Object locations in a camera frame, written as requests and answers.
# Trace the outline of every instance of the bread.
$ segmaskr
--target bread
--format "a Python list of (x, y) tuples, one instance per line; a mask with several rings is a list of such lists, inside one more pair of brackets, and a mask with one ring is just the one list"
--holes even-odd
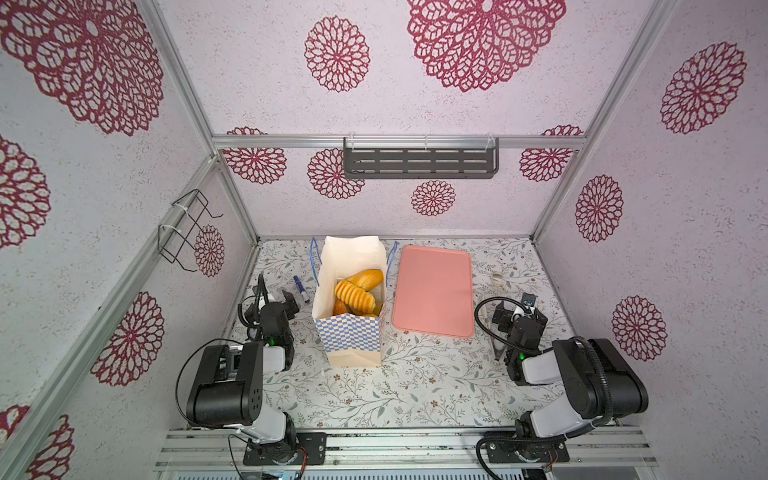
[(334, 293), (339, 300), (349, 305), (350, 308), (360, 311), (363, 315), (371, 313), (376, 308), (376, 299), (371, 293), (346, 280), (342, 280), (336, 285)]
[(350, 278), (346, 279), (346, 281), (350, 282), (352, 285), (359, 286), (366, 292), (370, 292), (376, 288), (376, 285), (379, 285), (384, 281), (384, 273), (377, 269), (363, 270), (356, 275), (352, 275)]
[(346, 304), (341, 300), (337, 300), (333, 304), (333, 315), (342, 315), (344, 313), (349, 313), (349, 310), (346, 309)]

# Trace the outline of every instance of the blue checkered pattern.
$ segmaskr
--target blue checkered pattern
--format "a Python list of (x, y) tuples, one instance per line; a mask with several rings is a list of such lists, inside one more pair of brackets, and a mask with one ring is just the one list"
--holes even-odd
[(382, 325), (381, 317), (355, 316), (351, 313), (315, 320), (326, 352), (348, 349), (378, 352)]

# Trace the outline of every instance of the blue marker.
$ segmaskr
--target blue marker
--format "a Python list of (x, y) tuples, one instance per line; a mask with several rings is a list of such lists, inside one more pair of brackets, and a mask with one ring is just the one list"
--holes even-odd
[(304, 285), (301, 284), (301, 280), (299, 280), (299, 277), (294, 275), (293, 281), (296, 282), (296, 286), (299, 287), (299, 292), (301, 293), (301, 297), (304, 299), (304, 303), (309, 303), (310, 296), (306, 294), (306, 290), (304, 290)]

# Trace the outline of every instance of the gift bag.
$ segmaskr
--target gift bag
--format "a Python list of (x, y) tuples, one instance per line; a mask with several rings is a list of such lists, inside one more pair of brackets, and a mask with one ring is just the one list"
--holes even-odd
[[(387, 256), (384, 244), (376, 236), (326, 237), (323, 254), (320, 255), (317, 241), (312, 239), (310, 262), (317, 282), (312, 318), (332, 367), (381, 366), (382, 328), (389, 313), (386, 306), (386, 277), (389, 265), (395, 258), (397, 246), (398, 243), (395, 242)], [(384, 281), (371, 290), (376, 301), (383, 305), (378, 318), (352, 313), (334, 316), (336, 284), (367, 269), (379, 269), (384, 272)]]

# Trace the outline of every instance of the leaf pattern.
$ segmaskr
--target leaf pattern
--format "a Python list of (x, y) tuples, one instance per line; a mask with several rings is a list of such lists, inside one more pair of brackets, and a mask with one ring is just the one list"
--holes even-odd
[[(387, 250), (394, 240), (383, 240)], [(541, 348), (553, 339), (573, 336), (541, 262), (525, 239), (400, 240), (423, 247), (462, 250), (472, 255), (475, 300), (489, 296), (538, 296), (537, 307), (549, 318)], [(323, 242), (319, 241), (322, 250)], [(387, 276), (389, 311), (395, 299), (399, 252)], [(297, 275), (313, 297), (316, 284), (308, 240), (262, 243), (251, 286), (260, 272), (268, 290), (282, 299)], [(488, 318), (492, 306), (482, 318)], [(332, 369), (312, 320), (311, 304), (291, 321), (296, 350), (293, 367), (264, 379), (265, 401), (290, 412), (297, 428), (424, 427), (514, 425), (523, 412), (549, 403), (563, 393), (558, 384), (516, 386), (503, 362), (493, 360), (490, 339), (481, 331), (467, 339), (410, 333), (386, 319), (382, 333), (385, 357), (380, 368)], [(235, 323), (234, 339), (246, 339)]]

